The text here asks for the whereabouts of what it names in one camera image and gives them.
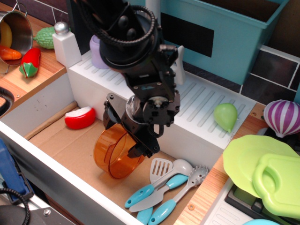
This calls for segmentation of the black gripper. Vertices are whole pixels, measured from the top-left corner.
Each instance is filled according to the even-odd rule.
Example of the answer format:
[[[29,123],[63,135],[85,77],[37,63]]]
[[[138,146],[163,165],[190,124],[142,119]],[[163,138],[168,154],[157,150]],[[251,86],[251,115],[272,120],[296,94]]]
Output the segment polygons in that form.
[[[160,151],[158,138],[151,132],[151,126],[138,122],[129,115],[131,110],[129,100],[111,92],[107,94],[104,106],[103,124],[105,129],[120,124],[135,141],[135,145],[128,151],[129,158],[141,156],[150,158]]]

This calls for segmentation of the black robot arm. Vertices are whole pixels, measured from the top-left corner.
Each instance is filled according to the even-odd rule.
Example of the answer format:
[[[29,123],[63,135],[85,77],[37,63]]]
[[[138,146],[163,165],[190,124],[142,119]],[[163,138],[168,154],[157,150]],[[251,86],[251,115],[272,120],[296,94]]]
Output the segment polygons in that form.
[[[100,39],[103,62],[125,78],[133,96],[124,100],[108,94],[104,125],[120,124],[134,139],[128,157],[159,152],[158,138],[180,110],[172,64],[177,47],[164,42],[154,13],[122,0],[78,0],[86,27]]]

